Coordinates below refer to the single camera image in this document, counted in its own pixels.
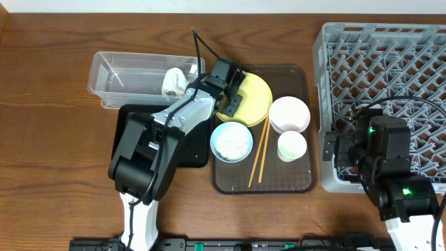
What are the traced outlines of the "pink bowl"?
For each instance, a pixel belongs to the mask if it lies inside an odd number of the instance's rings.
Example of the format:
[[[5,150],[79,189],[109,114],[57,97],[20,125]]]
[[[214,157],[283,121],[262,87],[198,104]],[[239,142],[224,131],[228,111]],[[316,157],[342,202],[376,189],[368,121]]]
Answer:
[[[287,131],[303,132],[310,124],[311,114],[301,99],[284,96],[271,104],[269,120],[272,128],[279,134]]]

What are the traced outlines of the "white cup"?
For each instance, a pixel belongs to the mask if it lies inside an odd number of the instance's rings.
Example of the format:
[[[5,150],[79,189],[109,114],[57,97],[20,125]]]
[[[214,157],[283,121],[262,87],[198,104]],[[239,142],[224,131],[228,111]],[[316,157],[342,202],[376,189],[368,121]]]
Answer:
[[[287,131],[277,141],[277,155],[284,162],[292,162],[307,152],[307,141],[302,134]]]

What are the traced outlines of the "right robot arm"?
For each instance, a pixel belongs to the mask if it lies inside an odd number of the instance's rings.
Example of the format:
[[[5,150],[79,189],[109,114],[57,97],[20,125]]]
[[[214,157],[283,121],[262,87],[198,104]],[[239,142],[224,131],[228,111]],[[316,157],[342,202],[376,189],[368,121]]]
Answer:
[[[356,114],[354,132],[325,132],[323,162],[354,167],[396,250],[444,250],[439,201],[427,177],[411,172],[407,123],[373,106]]]

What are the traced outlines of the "light blue bowl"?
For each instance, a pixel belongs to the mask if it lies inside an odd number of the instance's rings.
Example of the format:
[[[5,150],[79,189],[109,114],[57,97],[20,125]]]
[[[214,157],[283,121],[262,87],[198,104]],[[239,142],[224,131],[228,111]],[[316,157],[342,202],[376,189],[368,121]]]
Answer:
[[[220,124],[219,126],[217,126],[216,129],[214,129],[214,131],[212,132],[212,135],[211,135],[211,137],[210,137],[210,149],[211,149],[211,151],[213,152],[213,155],[214,155],[217,159],[219,159],[219,160],[221,160],[221,161],[223,161],[223,162],[228,162],[228,161],[226,161],[226,160],[223,160],[220,156],[218,156],[217,151],[215,150],[216,138],[217,138],[217,136],[220,134],[220,130],[221,130],[223,124],[225,124],[225,123],[222,123],[222,124]],[[253,147],[253,136],[252,136],[251,132],[248,130],[247,127],[246,127],[246,129],[247,129],[247,131],[248,131],[247,134],[250,136],[250,141],[249,141],[249,142],[250,142],[250,150],[249,150],[249,153],[248,153],[243,159],[241,159],[241,160],[244,160],[244,159],[250,154],[250,152],[251,152],[251,150],[252,150],[252,147]]]

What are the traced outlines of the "wooden chopstick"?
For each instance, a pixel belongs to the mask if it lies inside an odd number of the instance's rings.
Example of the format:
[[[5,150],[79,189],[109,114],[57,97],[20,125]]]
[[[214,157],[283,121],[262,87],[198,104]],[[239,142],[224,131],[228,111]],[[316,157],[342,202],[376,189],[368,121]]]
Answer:
[[[257,150],[256,150],[256,155],[255,155],[255,158],[254,158],[254,164],[253,164],[252,172],[251,172],[251,175],[250,175],[250,178],[249,178],[248,188],[250,188],[251,185],[252,185],[252,181],[253,181],[253,178],[254,178],[257,162],[259,160],[259,155],[260,155],[263,139],[265,137],[266,129],[267,129],[268,124],[269,124],[268,120],[269,120],[269,117],[267,116],[265,118],[265,122],[263,124],[263,129],[262,129],[262,132],[261,132],[261,138],[259,140],[259,144],[258,144],[258,147],[257,147]]]
[[[265,160],[266,160],[266,151],[268,149],[268,140],[269,140],[269,133],[270,133],[269,117],[266,118],[265,126],[266,126],[266,129],[265,129],[265,134],[264,134],[263,153],[262,153],[261,166],[260,166],[259,179],[258,179],[259,183],[262,183],[262,180],[263,180],[263,170],[264,170],[264,165],[265,165]]]

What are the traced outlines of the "rice food waste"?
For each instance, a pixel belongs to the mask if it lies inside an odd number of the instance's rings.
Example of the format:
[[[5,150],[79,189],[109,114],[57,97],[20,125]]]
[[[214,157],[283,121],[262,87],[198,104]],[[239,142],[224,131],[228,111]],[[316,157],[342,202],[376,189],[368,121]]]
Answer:
[[[215,150],[218,156],[228,162],[243,159],[250,150],[250,136],[245,126],[239,123],[225,123],[216,138]]]

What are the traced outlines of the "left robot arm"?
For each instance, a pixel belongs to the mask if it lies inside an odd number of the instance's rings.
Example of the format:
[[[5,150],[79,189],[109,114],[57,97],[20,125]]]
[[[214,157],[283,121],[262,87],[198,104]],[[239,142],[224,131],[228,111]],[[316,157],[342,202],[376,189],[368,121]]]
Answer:
[[[199,73],[168,108],[130,116],[108,170],[126,216],[119,250],[151,250],[155,245],[158,202],[173,181],[185,137],[217,112],[233,116],[247,76],[240,66],[219,58],[211,73]]]

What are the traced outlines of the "white napkin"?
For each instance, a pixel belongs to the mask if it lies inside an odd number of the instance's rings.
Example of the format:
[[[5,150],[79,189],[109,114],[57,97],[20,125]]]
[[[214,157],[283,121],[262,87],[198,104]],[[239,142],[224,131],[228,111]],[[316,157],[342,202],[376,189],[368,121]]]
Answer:
[[[169,69],[162,83],[162,95],[164,96],[183,96],[188,82],[183,71],[179,68]]]

